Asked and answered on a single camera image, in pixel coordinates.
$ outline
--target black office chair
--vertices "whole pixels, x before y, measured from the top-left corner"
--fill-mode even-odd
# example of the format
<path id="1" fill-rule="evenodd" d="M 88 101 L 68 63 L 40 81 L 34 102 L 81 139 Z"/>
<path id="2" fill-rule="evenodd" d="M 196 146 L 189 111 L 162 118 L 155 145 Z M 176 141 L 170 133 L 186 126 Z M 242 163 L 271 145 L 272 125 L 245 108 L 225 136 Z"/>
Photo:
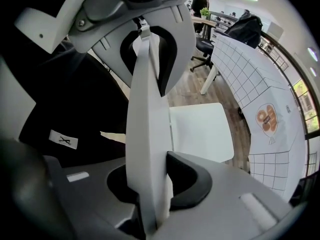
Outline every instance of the black office chair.
<path id="1" fill-rule="evenodd" d="M 196 68 L 199 68 L 199 67 L 204 66 L 204 65 L 209 66 L 210 69 L 212 68 L 213 63 L 211 62 L 211 55 L 212 55 L 212 52 L 213 52 L 214 47 L 215 47 L 212 43 L 214 43 L 214 42 L 212 42 L 212 41 L 210 41 L 208 39 L 202 38 L 202 37 L 197 37 L 196 38 L 195 46 L 199 51 L 201 51 L 203 53 L 203 57 L 204 58 L 196 57 L 196 56 L 192 56 L 191 57 L 192 61 L 194 59 L 202 61 L 202 63 L 200 63 L 199 65 L 196 65 L 196 66 L 190 68 L 191 72 L 194 72 Z"/>

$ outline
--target table leg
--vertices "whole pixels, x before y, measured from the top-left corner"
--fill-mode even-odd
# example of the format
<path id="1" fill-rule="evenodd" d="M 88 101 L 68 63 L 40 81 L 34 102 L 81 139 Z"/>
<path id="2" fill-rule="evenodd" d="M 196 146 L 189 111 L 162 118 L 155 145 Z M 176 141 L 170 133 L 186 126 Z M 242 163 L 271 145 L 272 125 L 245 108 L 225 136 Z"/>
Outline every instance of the table leg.
<path id="1" fill-rule="evenodd" d="M 205 80 L 205 82 L 204 82 L 204 84 L 203 84 L 203 86 L 201 88 L 200 93 L 202 95 L 206 94 L 209 86 L 211 85 L 212 81 L 215 79 L 215 77 L 217 75 L 217 71 L 218 70 L 216 69 L 215 65 L 213 65 L 212 69 L 210 70 L 210 73 L 209 73 L 207 79 Z"/>

